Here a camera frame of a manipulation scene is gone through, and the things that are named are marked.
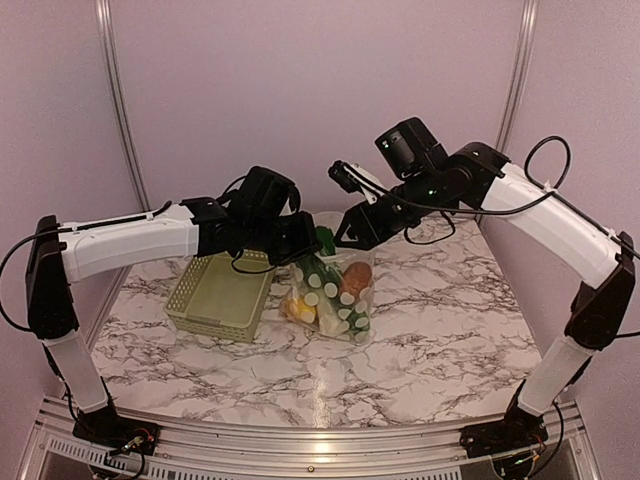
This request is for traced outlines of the bright green pepper toy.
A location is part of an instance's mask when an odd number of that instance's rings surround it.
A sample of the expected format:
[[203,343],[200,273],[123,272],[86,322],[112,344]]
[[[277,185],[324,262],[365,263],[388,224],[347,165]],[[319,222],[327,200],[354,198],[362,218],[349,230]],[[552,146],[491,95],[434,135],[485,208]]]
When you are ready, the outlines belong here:
[[369,304],[366,300],[359,301],[346,318],[349,332],[353,335],[370,330]]

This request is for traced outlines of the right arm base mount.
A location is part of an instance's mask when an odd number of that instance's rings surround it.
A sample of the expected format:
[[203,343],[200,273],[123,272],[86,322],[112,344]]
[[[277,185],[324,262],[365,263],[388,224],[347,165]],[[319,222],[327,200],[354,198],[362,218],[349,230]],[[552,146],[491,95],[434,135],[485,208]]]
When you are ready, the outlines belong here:
[[541,446],[547,440],[543,416],[525,412],[512,400],[500,420],[463,427],[459,443],[469,458],[477,458]]

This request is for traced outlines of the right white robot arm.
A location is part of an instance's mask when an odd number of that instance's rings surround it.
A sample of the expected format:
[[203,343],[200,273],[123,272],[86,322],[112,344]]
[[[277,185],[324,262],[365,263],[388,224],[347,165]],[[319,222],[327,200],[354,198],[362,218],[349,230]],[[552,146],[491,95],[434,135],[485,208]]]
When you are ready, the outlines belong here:
[[581,279],[563,334],[496,425],[496,440],[515,448],[533,433],[533,417],[545,413],[593,355],[616,339],[635,288],[632,240],[596,226],[556,188],[534,182],[486,144],[472,142],[436,163],[418,158],[406,145],[384,142],[382,151],[393,163],[407,160],[412,170],[391,190],[354,164],[337,160],[329,169],[343,190],[366,198],[344,213],[337,246],[371,250],[435,212],[494,216],[544,246]]

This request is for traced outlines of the yellow lemon toy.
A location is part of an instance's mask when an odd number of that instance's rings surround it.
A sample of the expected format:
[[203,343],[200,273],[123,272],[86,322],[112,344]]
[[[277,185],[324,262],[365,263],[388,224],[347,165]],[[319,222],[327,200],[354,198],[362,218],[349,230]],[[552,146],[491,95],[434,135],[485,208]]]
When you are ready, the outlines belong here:
[[300,297],[287,297],[281,304],[284,315],[294,322],[313,324],[316,320],[316,308],[307,305]]

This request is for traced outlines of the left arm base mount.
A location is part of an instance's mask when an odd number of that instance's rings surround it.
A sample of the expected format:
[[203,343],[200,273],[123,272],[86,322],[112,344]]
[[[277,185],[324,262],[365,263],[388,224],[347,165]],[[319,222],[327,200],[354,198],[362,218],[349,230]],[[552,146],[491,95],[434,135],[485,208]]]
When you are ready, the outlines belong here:
[[155,451],[159,425],[121,416],[113,404],[89,413],[73,410],[73,419],[73,435],[77,438],[122,452],[127,444],[140,437],[139,448],[144,455]]

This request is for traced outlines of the green bok choy toy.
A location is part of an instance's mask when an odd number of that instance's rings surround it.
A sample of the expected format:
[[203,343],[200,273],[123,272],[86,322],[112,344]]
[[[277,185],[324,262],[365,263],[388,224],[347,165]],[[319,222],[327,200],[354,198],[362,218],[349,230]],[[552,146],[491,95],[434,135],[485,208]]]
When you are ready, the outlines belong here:
[[339,299],[341,270],[334,262],[324,260],[336,254],[333,232],[328,227],[316,226],[315,235],[320,250],[296,263],[301,271],[299,282],[306,288],[304,302],[316,308],[318,331],[324,336],[338,338],[346,334],[349,326],[339,315],[344,309]]

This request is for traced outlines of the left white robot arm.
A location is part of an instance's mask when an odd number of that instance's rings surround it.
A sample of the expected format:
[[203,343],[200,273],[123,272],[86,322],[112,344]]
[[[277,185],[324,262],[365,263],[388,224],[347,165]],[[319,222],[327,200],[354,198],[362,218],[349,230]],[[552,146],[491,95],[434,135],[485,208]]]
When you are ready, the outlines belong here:
[[92,223],[59,224],[53,216],[39,221],[25,275],[28,326],[68,386],[83,430],[106,445],[119,444],[127,432],[79,333],[71,284],[148,261],[222,252],[260,251],[270,265],[287,265],[318,251],[320,243],[311,215],[284,214],[285,205],[274,200],[232,211],[199,197]]

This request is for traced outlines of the clear zip top bag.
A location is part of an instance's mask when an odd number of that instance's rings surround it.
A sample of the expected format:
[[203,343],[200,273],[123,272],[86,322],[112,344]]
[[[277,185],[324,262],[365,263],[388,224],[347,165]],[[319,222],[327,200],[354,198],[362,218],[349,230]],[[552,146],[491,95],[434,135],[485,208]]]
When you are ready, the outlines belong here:
[[322,248],[289,267],[290,287],[280,303],[284,318],[322,336],[354,344],[370,340],[375,253],[337,247],[342,215],[313,215]]

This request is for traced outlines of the brown orange round toy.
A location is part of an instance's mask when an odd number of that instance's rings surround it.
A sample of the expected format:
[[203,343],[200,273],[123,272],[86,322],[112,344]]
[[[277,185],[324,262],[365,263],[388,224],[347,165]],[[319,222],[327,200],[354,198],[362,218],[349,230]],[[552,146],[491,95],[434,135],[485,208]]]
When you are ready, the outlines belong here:
[[373,285],[372,267],[366,262],[353,262],[343,272],[339,293],[358,297],[362,290]]

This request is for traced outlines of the green perforated plastic basket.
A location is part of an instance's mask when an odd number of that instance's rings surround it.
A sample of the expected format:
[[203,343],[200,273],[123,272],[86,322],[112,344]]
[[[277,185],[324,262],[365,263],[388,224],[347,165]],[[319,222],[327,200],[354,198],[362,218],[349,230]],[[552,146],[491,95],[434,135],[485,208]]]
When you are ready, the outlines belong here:
[[274,271],[262,252],[234,260],[222,253],[194,257],[164,312],[179,330],[234,342],[254,340]]

